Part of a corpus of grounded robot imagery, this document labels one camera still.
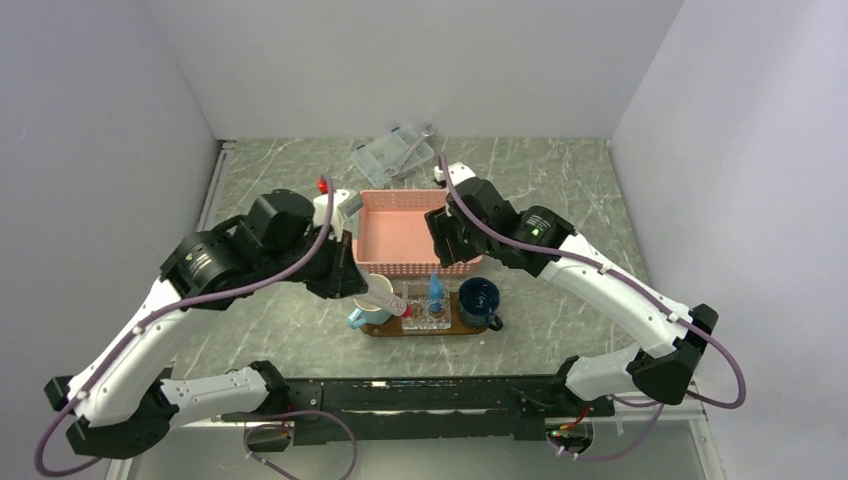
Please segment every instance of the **pink tray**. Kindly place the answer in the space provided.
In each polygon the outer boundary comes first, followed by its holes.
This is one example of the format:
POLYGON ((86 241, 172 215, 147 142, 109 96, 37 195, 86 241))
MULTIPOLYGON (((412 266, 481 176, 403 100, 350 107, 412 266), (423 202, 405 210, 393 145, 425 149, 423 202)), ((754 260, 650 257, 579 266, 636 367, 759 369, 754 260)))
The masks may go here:
POLYGON ((363 190, 353 258, 369 273, 390 276, 469 275, 480 263, 441 268, 424 214, 445 205, 445 190, 363 190))

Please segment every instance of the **wooden board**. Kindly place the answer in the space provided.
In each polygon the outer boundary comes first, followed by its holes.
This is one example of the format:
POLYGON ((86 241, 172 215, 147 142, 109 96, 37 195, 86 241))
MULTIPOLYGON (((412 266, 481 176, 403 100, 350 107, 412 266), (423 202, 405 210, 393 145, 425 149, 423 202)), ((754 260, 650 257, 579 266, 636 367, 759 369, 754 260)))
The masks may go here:
POLYGON ((477 335, 486 331, 486 327, 470 328, 459 319, 459 294, 450 292, 451 326, 444 330, 403 330, 403 320, 392 316, 382 325, 366 323, 359 329, 372 337, 421 337, 429 335, 477 335))

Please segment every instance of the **robotic arm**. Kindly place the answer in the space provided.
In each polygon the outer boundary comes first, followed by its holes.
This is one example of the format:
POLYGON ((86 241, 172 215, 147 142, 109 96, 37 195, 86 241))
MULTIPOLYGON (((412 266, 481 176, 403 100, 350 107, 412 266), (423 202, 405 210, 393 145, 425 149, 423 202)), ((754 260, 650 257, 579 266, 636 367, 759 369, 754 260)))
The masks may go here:
MULTIPOLYGON (((448 173, 468 211, 506 238, 499 241, 482 231, 449 194, 445 207, 425 217, 442 267, 487 255, 508 268, 524 270, 574 292, 635 340, 616 352, 567 359, 557 372, 562 383, 555 388, 562 388, 577 402, 635 390, 665 404, 677 405, 683 400, 706 342, 677 320, 709 334, 718 320, 714 310, 706 305, 690 309, 652 290, 545 207, 516 212, 491 182, 478 178, 462 163, 448 167, 448 173), (546 247, 551 253, 528 251, 524 248, 528 245, 546 247)), ((435 177, 444 187, 442 167, 436 167, 435 177)))
MULTIPOLYGON (((195 380, 169 380, 162 367, 202 325, 226 310, 225 297, 177 309, 144 327, 151 312, 200 295, 253 284, 293 266, 319 236, 330 202, 327 194, 310 202, 276 190, 256 199, 247 215, 230 218, 210 231, 187 236, 161 267, 141 308, 107 349, 82 373, 55 377, 45 386, 57 411, 73 399, 75 422, 68 440, 79 455, 131 458, 161 440, 171 428, 221 413, 275 414, 288 408, 288 386, 267 361, 239 371, 195 380), (123 348, 115 349, 126 342, 123 348), (108 365, 83 390, 96 370, 108 365)), ((408 315, 399 297, 370 284, 353 261, 351 235, 344 222, 362 207, 358 193, 333 193, 332 233, 315 254, 285 281, 299 282, 321 298, 354 296, 396 315, 408 315)))

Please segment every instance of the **gray marble table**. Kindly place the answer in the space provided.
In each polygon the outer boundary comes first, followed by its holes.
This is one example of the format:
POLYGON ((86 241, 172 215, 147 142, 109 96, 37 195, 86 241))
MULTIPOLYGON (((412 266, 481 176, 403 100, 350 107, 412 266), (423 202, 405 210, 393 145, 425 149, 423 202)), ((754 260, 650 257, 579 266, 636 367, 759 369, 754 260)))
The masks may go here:
MULTIPOLYGON (((337 187, 371 188, 348 161, 370 139, 242 140, 226 178, 217 219, 245 212, 275 188, 308 198, 329 173, 337 187)), ((544 205, 572 222, 613 261, 645 271, 606 144, 599 139, 432 138, 436 152, 491 180, 516 210, 544 205)), ((435 161, 395 188, 434 188, 435 161)), ((630 343, 624 331, 575 295, 483 259, 478 276, 502 294, 505 328, 481 335, 372 338, 346 324, 350 299, 326 301, 282 283, 235 302, 181 351, 175 378, 196 378, 271 360, 287 377, 438 376, 553 373, 574 354, 597 355, 630 343)), ((456 288, 457 280, 448 282, 456 288)))

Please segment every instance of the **cup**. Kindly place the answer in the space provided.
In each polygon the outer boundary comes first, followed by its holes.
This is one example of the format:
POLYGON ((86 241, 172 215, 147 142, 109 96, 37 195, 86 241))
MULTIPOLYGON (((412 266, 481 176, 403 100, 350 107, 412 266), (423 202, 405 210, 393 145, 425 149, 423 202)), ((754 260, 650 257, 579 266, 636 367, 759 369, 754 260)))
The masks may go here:
MULTIPOLYGON (((389 292, 394 293, 392 282, 389 281, 388 278, 382 275, 377 275, 376 273, 370 273, 367 275, 371 277, 369 279, 369 283, 376 283, 389 292)), ((356 304, 356 310, 351 312, 351 314, 347 317, 347 324, 350 328, 359 328, 366 323, 370 323, 371 325, 382 325, 386 323, 386 320, 392 317, 392 312, 383 310, 382 308, 371 305, 368 302, 354 299, 353 303, 356 304)))
POLYGON ((469 278, 459 286, 459 318, 470 328, 502 329, 503 321, 495 313, 500 304, 501 292, 488 279, 469 278))

